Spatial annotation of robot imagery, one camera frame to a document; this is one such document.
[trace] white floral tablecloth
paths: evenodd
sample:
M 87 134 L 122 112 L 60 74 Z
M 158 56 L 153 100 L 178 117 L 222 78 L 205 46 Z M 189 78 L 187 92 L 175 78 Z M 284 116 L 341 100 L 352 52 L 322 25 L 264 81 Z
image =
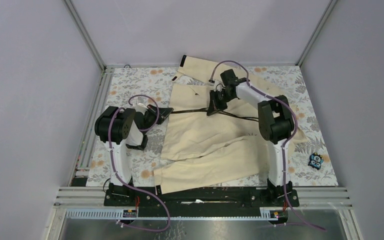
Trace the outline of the white floral tablecloth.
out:
M 313 106 L 298 66 L 247 67 L 250 73 L 270 81 L 285 91 L 292 104 L 298 106 L 298 126 L 304 131 L 308 142 L 296 146 L 289 158 L 291 181 L 295 186 L 337 186 L 338 181 L 320 132 Z M 171 79 L 177 67 L 116 68 L 106 100 L 108 106 L 128 107 L 128 99 L 136 94 L 146 94 L 154 98 L 160 107 L 168 107 L 173 82 Z M 182 76 L 177 83 L 203 85 L 201 81 Z M 135 186 L 154 186 L 153 169 L 170 164 L 172 161 L 160 158 L 168 121 L 156 125 L 147 133 L 148 143 L 145 151 L 127 150 L 131 161 L 133 183 Z M 324 162 L 320 170 L 308 166 L 309 156 L 317 152 L 323 155 Z M 110 177 L 110 156 L 102 142 L 96 140 L 92 162 L 87 179 L 87 187 L 101 187 Z M 258 174 L 215 186 L 265 186 L 266 180 Z

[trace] blue cartoon owl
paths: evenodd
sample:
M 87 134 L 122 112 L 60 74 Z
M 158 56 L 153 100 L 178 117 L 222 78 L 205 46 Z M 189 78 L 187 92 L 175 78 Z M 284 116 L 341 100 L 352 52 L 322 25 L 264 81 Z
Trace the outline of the blue cartoon owl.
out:
M 314 169 L 320 170 L 322 168 L 322 155 L 317 154 L 317 152 L 311 154 L 310 161 L 308 162 L 308 165 L 313 167 Z

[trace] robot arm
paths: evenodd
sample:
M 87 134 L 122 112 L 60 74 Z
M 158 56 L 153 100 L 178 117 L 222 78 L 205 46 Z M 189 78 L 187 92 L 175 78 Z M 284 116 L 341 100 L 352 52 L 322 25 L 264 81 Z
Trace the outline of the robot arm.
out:
M 214 90 L 211 90 L 209 93 L 210 102 L 207 116 L 211 116 L 227 109 L 227 102 L 235 98 L 248 102 L 258 110 L 259 132 L 266 141 L 271 143 L 268 145 L 270 169 L 268 172 L 267 184 L 269 188 L 272 187 L 277 189 L 274 190 L 278 193 L 275 194 L 276 196 L 283 196 L 284 194 L 283 191 L 281 191 L 281 187 L 285 183 L 282 145 L 287 138 L 291 136 L 291 132 L 294 130 L 294 121 L 291 113 L 282 104 L 253 90 L 250 85 L 248 85 L 245 78 L 238 79 L 232 69 L 223 72 L 220 76 L 224 87 L 220 82 L 215 82 Z M 285 96 L 280 95 L 276 98 L 289 105 L 288 99 Z M 289 143 L 287 142 L 285 145 L 286 153 L 288 152 L 288 145 Z M 285 169 L 288 169 L 288 160 L 286 159 L 285 161 Z M 287 173 L 286 184 L 288 188 L 292 190 L 290 176 Z

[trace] black wire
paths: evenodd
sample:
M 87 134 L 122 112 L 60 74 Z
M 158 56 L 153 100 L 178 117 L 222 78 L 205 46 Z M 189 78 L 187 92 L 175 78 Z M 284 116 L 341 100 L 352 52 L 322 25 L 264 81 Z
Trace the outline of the black wire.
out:
M 199 109 L 172 111 L 171 114 L 205 113 L 205 112 L 207 112 L 207 109 L 208 109 L 207 107 L 204 107 L 204 108 L 199 108 Z M 235 115 L 233 113 L 226 112 L 226 111 L 219 111 L 218 114 L 226 115 L 226 116 L 237 118 L 237 119 L 253 121 L 253 122 L 257 122 L 258 123 L 258 117 L 255 117 L 255 116 L 238 116 L 238 115 Z
M 105 187 L 105 184 L 107 184 L 107 182 L 109 181 L 111 179 L 111 177 L 110 178 L 108 178 L 104 183 L 103 183 L 103 186 L 102 186 L 102 191 L 105 193 L 105 189 L 104 189 L 104 187 Z

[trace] white wall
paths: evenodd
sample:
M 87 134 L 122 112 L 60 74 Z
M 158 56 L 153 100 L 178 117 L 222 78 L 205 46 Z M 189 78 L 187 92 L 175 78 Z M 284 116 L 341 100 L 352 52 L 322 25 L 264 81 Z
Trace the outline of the white wall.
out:
M 100 70 L 61 0 L 0 0 L 0 239 L 40 239 Z
M 364 239 L 384 239 L 384 1 L 339 1 L 302 73 Z
M 108 65 L 295 63 L 329 0 L 73 0 Z

